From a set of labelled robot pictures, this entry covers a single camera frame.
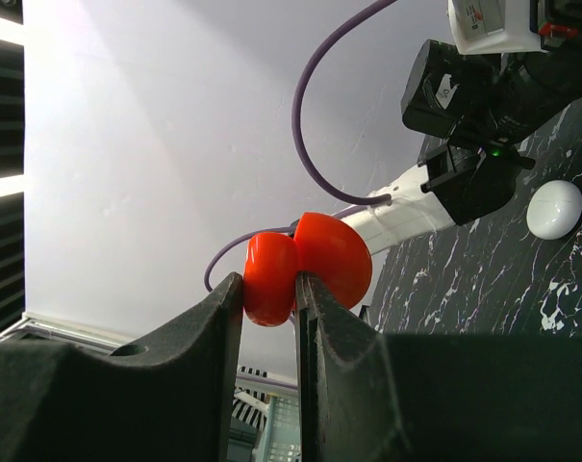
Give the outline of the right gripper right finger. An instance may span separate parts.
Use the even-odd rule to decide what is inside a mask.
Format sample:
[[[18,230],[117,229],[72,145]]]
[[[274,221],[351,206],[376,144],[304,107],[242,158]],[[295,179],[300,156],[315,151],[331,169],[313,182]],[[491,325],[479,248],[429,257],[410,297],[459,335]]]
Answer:
[[[298,275],[305,461],[582,461],[582,341],[381,334]]]

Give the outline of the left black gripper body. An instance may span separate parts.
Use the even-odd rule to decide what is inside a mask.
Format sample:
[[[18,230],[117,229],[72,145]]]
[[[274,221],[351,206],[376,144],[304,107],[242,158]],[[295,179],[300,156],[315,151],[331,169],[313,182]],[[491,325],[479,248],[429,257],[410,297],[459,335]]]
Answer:
[[[523,141],[582,97],[582,50],[463,55],[429,39],[413,64],[403,124],[451,141]]]

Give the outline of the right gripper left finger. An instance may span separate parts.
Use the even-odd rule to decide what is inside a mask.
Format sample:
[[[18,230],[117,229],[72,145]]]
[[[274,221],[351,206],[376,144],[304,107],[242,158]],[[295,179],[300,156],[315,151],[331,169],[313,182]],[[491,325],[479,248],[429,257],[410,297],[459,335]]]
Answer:
[[[222,461],[239,359],[242,279],[103,356],[0,343],[0,461]]]

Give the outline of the white earbud charging case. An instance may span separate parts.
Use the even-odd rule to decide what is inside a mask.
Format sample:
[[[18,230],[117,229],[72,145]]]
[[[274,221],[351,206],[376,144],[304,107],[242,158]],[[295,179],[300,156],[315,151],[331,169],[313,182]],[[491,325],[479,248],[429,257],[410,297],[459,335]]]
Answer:
[[[581,191],[571,182],[554,180],[535,191],[527,208],[526,223],[535,237],[554,241],[575,227],[581,213]]]

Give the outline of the red earbud charging case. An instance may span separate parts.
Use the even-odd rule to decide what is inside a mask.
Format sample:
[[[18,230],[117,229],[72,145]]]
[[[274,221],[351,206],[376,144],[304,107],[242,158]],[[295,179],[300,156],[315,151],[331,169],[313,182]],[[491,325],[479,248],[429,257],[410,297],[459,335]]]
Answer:
[[[292,236],[264,231],[251,237],[243,271],[243,309],[254,323],[283,324],[295,308],[295,280],[312,273],[342,307],[357,305],[371,282],[372,260],[365,241],[339,218],[302,215]]]

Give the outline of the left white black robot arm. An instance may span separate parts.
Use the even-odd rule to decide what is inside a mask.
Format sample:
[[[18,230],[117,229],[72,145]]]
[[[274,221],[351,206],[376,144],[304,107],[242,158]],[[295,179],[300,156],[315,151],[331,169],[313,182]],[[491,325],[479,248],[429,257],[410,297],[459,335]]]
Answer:
[[[427,40],[402,97],[402,121],[442,145],[381,189],[387,201],[350,207],[342,221],[377,254],[497,211],[535,165],[518,144],[581,97],[582,49],[463,55]]]

